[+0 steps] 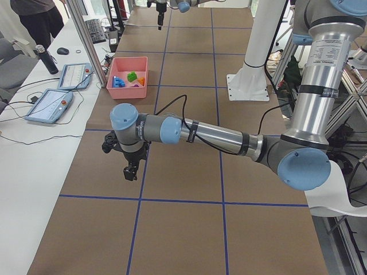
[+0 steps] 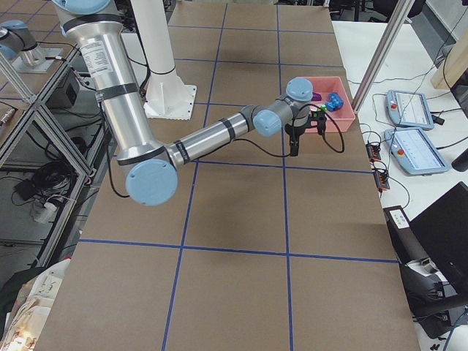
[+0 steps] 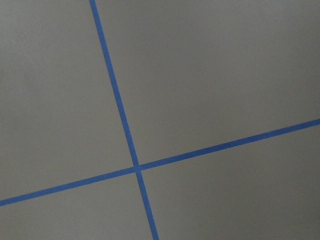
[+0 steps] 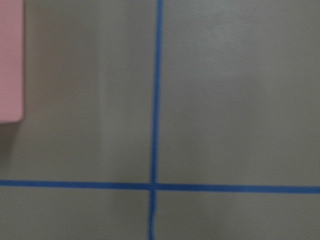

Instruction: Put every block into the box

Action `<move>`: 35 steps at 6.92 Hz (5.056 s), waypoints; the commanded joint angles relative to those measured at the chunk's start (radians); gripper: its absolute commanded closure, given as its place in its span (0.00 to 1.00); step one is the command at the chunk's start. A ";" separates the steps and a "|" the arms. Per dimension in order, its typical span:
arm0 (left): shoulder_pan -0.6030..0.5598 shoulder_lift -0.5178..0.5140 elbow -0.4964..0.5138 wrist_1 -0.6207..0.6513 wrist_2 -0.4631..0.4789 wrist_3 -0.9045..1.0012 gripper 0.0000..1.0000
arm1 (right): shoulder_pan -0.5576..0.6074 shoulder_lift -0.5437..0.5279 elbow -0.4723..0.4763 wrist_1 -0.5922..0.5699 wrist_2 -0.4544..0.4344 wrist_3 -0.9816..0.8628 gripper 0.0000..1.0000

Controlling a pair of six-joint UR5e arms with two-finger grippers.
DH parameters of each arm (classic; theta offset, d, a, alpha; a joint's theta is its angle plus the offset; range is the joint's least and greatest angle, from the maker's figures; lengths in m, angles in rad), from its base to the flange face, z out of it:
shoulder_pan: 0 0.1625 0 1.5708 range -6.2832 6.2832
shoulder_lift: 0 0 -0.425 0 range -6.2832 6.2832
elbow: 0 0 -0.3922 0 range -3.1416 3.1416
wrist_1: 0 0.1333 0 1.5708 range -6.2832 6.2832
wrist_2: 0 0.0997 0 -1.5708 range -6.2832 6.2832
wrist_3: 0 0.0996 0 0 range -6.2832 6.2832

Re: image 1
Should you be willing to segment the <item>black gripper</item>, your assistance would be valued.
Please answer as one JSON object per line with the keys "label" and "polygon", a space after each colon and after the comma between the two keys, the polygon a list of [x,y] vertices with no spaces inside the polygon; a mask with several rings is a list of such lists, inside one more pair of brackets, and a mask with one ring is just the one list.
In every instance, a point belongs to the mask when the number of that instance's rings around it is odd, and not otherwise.
{"label": "black gripper", "polygon": [[123,169],[125,180],[137,180],[137,172],[139,170],[139,163],[141,160],[147,160],[149,146],[143,146],[135,152],[123,152],[124,157],[128,161],[128,166]]}
{"label": "black gripper", "polygon": [[156,0],[156,11],[158,12],[158,30],[162,30],[163,26],[163,13],[167,11],[167,0]]}

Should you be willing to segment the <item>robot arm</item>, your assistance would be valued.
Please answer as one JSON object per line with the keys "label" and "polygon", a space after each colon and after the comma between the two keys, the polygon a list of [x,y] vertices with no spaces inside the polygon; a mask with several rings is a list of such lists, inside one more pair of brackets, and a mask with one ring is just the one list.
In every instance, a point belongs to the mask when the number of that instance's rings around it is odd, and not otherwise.
{"label": "robot arm", "polygon": [[[166,0],[157,0],[157,1],[150,1],[151,3],[155,4],[155,9],[158,12],[158,18],[157,18],[157,25],[158,25],[158,30],[162,30],[162,26],[164,23],[164,17],[165,17],[165,13],[167,12],[167,3],[169,1]],[[178,1],[173,1],[173,3],[171,3],[172,6],[177,7],[178,10],[181,13],[185,13],[187,12],[191,7],[194,6],[198,6],[201,3],[206,3],[207,1],[187,1],[187,0],[178,0]]]}
{"label": "robot arm", "polygon": [[[121,57],[149,58],[147,97],[130,104],[143,113],[184,115],[250,133],[280,134],[285,129],[275,94],[268,101],[228,98],[225,76],[238,69],[248,45],[253,25],[249,8],[194,8],[185,14],[169,10],[162,30],[156,20],[154,9],[135,8],[118,49]],[[124,178],[125,165],[120,152],[107,158],[106,182],[125,197],[135,196],[140,184],[154,193],[218,190],[221,178],[228,187],[280,185],[270,169],[203,143],[154,143],[134,181]]]}

